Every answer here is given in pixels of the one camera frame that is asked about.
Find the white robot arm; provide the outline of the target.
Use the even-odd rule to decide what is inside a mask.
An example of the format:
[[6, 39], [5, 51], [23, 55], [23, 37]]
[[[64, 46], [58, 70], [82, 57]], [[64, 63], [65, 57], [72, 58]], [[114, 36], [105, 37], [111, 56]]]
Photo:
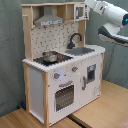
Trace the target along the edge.
[[118, 35], [118, 32], [128, 24], [128, 12], [106, 1], [85, 0], [85, 4], [108, 22], [98, 29], [98, 36], [106, 42], [128, 45], [128, 37]]

